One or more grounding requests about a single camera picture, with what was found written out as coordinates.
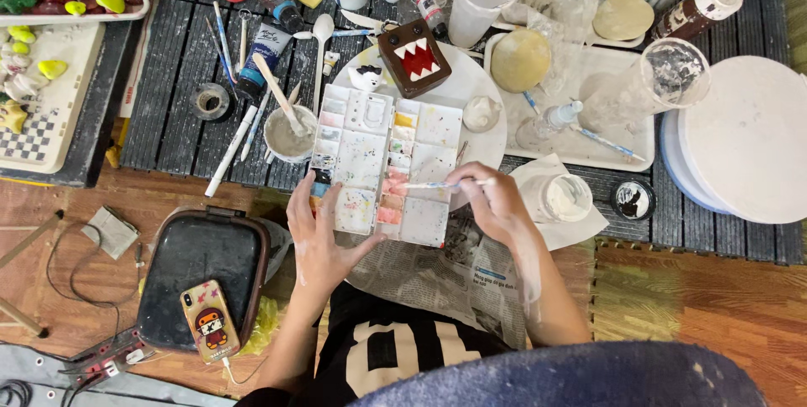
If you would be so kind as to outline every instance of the roll of tape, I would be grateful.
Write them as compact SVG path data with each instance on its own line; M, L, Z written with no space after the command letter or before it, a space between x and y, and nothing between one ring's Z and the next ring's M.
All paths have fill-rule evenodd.
M230 95L224 87L212 82L196 87L190 96L190 109L202 120L218 120L230 107Z

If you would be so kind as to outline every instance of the paint palette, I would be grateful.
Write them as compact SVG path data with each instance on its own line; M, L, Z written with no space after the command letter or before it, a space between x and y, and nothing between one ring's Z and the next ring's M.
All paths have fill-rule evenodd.
M311 169L311 205L342 183L336 229L440 247L448 190L403 188L441 182L454 169L462 109L326 85Z

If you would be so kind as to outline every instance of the newspaper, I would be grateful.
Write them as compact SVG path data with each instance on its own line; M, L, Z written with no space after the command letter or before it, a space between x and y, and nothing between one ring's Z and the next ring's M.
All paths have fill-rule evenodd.
M338 233L342 246L367 237ZM470 218L449 219L443 248L385 241L361 259L348 282L369 294L451 317L526 348L524 308L509 250Z

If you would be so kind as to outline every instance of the yellow plastic bag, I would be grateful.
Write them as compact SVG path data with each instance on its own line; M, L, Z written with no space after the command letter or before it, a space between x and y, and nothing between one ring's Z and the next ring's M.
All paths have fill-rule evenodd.
M272 341L272 332L279 323L280 320L277 319L277 301L262 296L261 304L257 309L252 335L249 336L249 341L241 347L238 354L261 354Z

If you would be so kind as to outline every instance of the phone case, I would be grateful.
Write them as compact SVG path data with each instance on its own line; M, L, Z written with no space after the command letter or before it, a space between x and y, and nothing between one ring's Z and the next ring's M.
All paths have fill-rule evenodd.
M185 295L190 296L190 305ZM238 353L241 348L238 333L227 310L224 293L215 279L184 291L179 302L205 364Z

